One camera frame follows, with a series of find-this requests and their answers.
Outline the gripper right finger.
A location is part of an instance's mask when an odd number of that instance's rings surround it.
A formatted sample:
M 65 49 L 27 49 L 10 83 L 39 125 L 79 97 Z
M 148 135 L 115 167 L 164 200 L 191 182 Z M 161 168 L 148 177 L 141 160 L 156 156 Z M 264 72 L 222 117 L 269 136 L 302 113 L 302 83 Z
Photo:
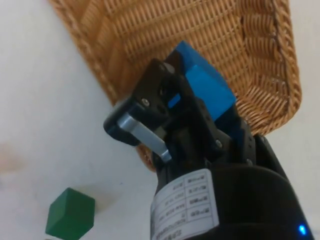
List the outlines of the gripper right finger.
M 232 139 L 235 163 L 263 167 L 287 177 L 266 137 L 259 133 L 253 135 L 249 124 L 235 107 L 224 114 L 224 132 Z

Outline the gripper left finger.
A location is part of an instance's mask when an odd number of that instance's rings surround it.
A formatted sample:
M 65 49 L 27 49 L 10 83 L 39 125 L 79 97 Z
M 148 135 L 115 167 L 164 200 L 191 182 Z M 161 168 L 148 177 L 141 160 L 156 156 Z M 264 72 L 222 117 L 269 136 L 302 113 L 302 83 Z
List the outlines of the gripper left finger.
M 202 164 L 230 150 L 230 136 L 216 125 L 230 107 L 220 74 L 197 53 L 176 50 L 150 61 L 103 128 L 119 142 L 147 147 L 155 164 Z

